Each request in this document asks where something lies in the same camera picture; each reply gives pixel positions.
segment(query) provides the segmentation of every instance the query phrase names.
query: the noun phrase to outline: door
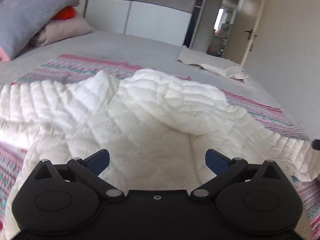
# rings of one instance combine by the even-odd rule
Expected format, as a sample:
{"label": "door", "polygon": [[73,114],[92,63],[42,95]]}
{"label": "door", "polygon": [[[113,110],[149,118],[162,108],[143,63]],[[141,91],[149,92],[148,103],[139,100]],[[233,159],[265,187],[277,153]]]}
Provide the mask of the door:
{"label": "door", "polygon": [[223,58],[244,65],[261,19],[265,0],[240,0],[236,20]]}

